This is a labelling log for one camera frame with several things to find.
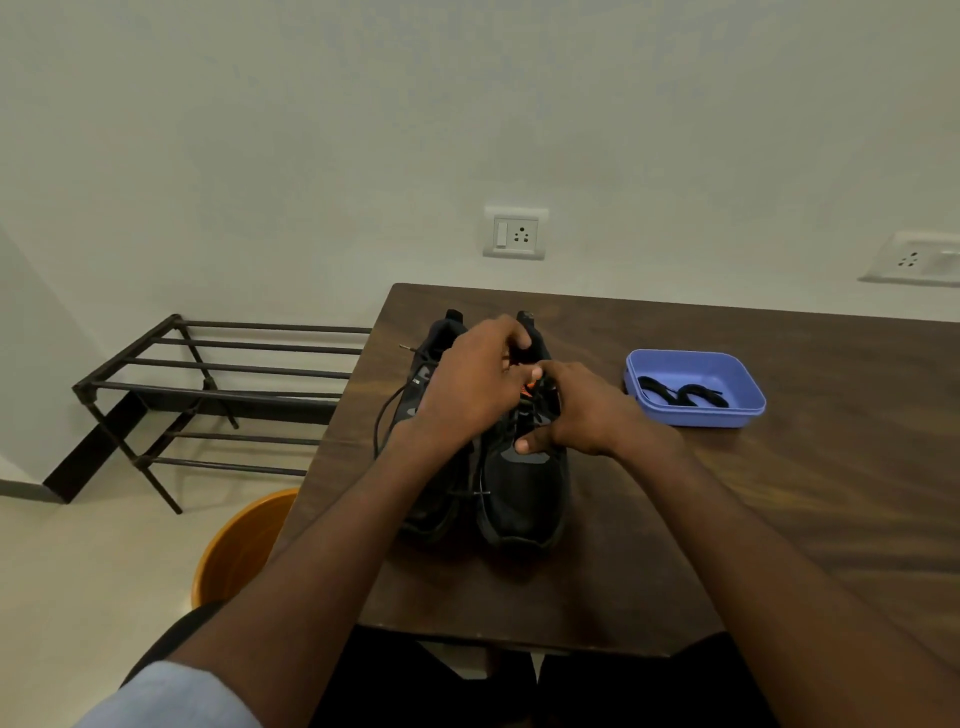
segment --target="shoe logo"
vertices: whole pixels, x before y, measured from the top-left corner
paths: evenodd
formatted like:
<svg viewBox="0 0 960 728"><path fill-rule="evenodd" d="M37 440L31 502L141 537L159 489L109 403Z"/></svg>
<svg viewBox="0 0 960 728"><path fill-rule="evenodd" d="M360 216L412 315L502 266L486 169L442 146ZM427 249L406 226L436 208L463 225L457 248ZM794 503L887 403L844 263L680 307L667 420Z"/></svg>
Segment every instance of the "shoe logo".
<svg viewBox="0 0 960 728"><path fill-rule="evenodd" d="M550 459L546 452L527 452L520 454L514 449L513 445L500 452L500 457L508 463L530 463L532 465L541 465Z"/></svg>

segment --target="forearm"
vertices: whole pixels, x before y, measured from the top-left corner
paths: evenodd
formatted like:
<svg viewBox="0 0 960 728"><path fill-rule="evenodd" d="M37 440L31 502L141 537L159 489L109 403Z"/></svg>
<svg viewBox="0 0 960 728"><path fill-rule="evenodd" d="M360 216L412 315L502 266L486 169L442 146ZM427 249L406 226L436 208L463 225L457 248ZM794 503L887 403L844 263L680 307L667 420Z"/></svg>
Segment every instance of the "forearm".
<svg viewBox="0 0 960 728"><path fill-rule="evenodd" d="M217 675L264 728L306 725L400 523L455 450L414 422L170 658Z"/></svg>
<svg viewBox="0 0 960 728"><path fill-rule="evenodd" d="M692 454L652 453L634 442L617 459L663 516L781 722L957 724L953 672L803 556Z"/></svg>

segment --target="blue plastic container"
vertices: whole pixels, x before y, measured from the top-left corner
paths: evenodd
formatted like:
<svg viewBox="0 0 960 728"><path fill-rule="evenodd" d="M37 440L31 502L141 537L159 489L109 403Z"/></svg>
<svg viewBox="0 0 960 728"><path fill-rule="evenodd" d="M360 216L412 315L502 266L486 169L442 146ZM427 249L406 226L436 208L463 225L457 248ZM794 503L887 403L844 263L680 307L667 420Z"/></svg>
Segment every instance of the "blue plastic container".
<svg viewBox="0 0 960 728"><path fill-rule="evenodd" d="M637 378L650 376L678 390L685 384L702 384L723 395L730 407L714 407L699 398L700 406L667 404L657 394L641 390ZM767 399L747 368L735 356L721 352L675 352L667 349L637 349L627 357L623 382L652 420L678 427L742 427L763 414Z"/></svg>

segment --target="person's left hand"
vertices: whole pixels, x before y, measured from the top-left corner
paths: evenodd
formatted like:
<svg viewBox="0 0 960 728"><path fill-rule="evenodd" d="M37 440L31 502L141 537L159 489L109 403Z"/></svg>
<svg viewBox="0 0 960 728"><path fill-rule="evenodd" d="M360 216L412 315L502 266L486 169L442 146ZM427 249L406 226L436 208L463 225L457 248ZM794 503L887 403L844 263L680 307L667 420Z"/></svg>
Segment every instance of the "person's left hand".
<svg viewBox="0 0 960 728"><path fill-rule="evenodd" d="M411 424L459 449L516 407L520 390L543 370L537 364L506 368L510 344L526 349L530 335L506 314L457 337L444 352Z"/></svg>

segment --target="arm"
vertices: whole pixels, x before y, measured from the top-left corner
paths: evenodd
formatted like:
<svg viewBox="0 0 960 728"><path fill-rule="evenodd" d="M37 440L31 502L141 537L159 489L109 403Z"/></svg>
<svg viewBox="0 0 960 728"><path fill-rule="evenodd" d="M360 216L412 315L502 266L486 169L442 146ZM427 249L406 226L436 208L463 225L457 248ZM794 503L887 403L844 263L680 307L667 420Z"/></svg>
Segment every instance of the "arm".
<svg viewBox="0 0 960 728"><path fill-rule="evenodd" d="M784 725L958 725L960 677L800 553L680 434L581 364L541 362L563 415L517 443L615 458L697 571Z"/></svg>
<svg viewBox="0 0 960 728"><path fill-rule="evenodd" d="M423 485L540 376L503 370L508 341L530 346L506 316L459 337L370 469L170 660L219 677L264 728L306 725Z"/></svg>

